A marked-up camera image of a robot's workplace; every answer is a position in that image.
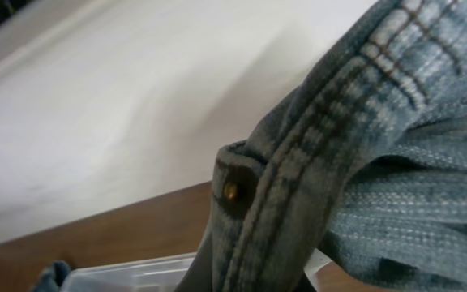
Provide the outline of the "light blue jeans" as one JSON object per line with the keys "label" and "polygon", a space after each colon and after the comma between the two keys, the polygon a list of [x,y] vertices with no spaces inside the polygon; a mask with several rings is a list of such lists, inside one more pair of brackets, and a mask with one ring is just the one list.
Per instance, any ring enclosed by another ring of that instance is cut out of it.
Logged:
{"label": "light blue jeans", "polygon": [[379,1],[248,139],[223,147],[180,291],[467,291],[467,1]]}

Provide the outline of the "clear plastic storage bin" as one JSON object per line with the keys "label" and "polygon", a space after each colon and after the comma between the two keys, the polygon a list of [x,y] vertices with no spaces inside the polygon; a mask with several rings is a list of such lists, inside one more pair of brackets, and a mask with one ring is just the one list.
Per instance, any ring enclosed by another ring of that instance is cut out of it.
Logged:
{"label": "clear plastic storage bin", "polygon": [[172,292],[211,291],[212,275],[206,260],[195,254],[172,255],[71,272],[61,292]]}

